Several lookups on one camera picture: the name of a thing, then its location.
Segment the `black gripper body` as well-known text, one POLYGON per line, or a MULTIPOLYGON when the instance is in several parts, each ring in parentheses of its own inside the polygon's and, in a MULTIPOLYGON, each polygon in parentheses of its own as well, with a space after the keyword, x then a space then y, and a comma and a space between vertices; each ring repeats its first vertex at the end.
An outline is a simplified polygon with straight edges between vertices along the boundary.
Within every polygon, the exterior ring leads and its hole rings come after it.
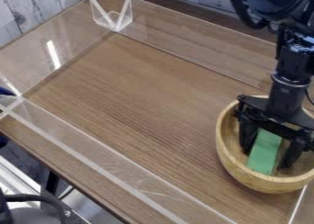
POLYGON ((253 95, 237 97, 238 107, 234 116, 238 121, 247 115, 259 129, 265 129, 290 141, 306 141, 305 151, 314 151, 314 117, 303 110, 310 76, 291 78, 274 73, 270 95, 266 98, 253 95))

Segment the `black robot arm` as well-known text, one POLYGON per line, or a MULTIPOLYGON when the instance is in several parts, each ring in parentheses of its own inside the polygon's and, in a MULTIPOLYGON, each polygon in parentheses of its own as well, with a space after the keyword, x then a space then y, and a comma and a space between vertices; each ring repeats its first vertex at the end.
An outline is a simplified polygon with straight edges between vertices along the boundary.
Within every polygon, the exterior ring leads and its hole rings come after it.
POLYGON ((287 169, 314 151, 314 117, 303 109, 314 79, 314 0, 230 0, 237 16, 253 29, 277 24, 277 68, 267 97, 239 95, 242 150, 253 151, 265 129, 290 142, 278 167, 287 169))

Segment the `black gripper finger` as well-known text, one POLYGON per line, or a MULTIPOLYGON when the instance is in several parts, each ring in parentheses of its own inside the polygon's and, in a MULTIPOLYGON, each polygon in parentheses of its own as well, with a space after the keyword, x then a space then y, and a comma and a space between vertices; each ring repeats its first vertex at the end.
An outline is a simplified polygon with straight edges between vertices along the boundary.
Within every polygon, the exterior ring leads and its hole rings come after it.
POLYGON ((239 144, 245 154, 249 154, 258 136, 258 130, 254 121, 247 115, 239 119, 239 144))
POLYGON ((278 164, 279 170, 290 169, 306 148, 306 141, 302 139, 290 140, 278 164))

